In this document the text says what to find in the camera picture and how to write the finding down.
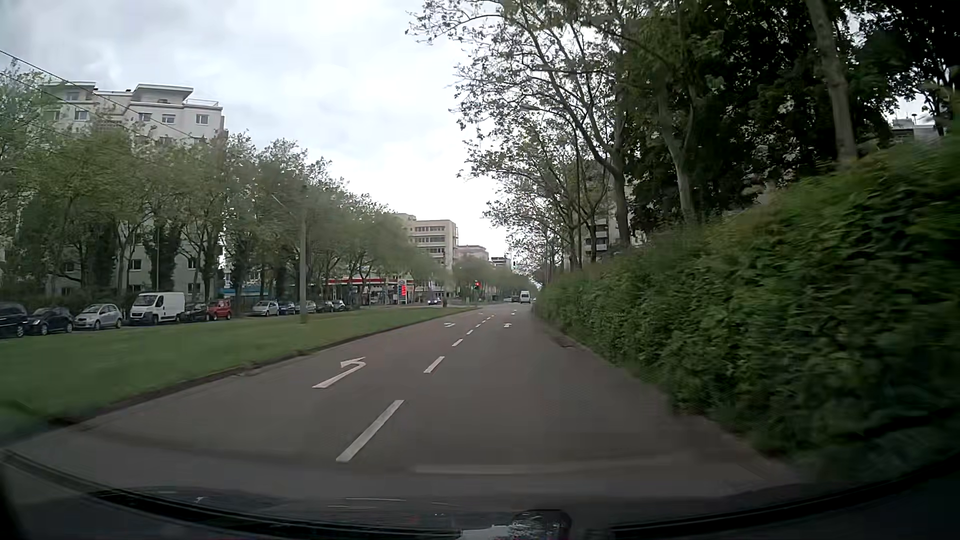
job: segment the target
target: turn arrow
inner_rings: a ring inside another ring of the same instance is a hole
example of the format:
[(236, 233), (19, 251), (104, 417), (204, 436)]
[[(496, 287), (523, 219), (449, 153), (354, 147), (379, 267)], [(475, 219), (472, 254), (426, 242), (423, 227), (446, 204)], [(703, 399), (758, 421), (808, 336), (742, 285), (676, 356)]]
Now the turn arrow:
[(349, 365), (352, 365), (353, 367), (351, 367), (350, 369), (346, 370), (344, 373), (341, 373), (340, 375), (338, 375), (338, 376), (336, 376), (336, 377), (332, 377), (332, 378), (330, 378), (330, 379), (327, 379), (327, 380), (321, 382), (320, 384), (314, 384), (313, 387), (314, 387), (314, 388), (328, 388), (328, 387), (330, 387), (330, 385), (332, 385), (332, 384), (333, 384), (334, 382), (336, 382), (337, 380), (340, 380), (340, 379), (346, 377), (347, 375), (353, 373), (354, 371), (356, 371), (356, 370), (362, 368), (363, 366), (367, 365), (367, 362), (361, 362), (361, 361), (360, 361), (360, 360), (362, 360), (362, 359), (364, 359), (364, 358), (366, 358), (366, 356), (360, 356), (359, 358), (354, 358), (353, 360), (344, 360), (344, 361), (340, 362), (340, 367), (341, 367), (341, 369), (342, 369), (342, 368), (345, 368), (345, 367), (347, 367), (347, 366), (349, 366)]

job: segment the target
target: grass median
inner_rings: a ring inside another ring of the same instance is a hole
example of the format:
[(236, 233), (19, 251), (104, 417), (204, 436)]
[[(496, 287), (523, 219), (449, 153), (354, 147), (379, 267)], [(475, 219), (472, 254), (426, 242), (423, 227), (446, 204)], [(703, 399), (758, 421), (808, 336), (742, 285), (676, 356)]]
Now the grass median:
[[(371, 308), (313, 314), (306, 325), (288, 316), (3, 339), (0, 399), (41, 415), (86, 414), (185, 380), (462, 311)], [(28, 422), (8, 406), (0, 410), (0, 433)]]

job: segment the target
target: asphalt road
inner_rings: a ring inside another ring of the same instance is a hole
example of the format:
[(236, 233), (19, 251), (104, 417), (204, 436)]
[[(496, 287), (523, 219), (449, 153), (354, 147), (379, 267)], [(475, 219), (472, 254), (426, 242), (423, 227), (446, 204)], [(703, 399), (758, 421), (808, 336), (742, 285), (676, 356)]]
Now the asphalt road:
[(13, 449), (115, 487), (290, 498), (715, 497), (798, 480), (711, 422), (674, 415), (655, 388), (570, 345), (529, 305), (483, 307), (197, 386)]

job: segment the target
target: white truck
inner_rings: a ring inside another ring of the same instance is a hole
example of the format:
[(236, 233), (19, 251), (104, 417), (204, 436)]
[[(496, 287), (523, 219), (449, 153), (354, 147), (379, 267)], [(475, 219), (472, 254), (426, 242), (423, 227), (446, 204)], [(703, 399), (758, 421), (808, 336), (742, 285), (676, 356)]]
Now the white truck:
[(143, 292), (130, 308), (130, 322), (135, 325), (156, 325), (180, 320), (186, 300), (181, 292)]

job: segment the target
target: silver car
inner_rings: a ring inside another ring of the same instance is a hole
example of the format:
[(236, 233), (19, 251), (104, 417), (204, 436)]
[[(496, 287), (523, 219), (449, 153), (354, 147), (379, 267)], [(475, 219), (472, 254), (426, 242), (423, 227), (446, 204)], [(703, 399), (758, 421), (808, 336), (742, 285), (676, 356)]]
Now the silver car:
[(250, 315), (259, 315), (263, 317), (270, 317), (271, 315), (280, 314), (280, 304), (276, 300), (261, 300), (253, 305), (251, 308)]
[(122, 326), (122, 313), (114, 304), (91, 304), (73, 318), (73, 328), (77, 330), (100, 330), (104, 328), (120, 328)]

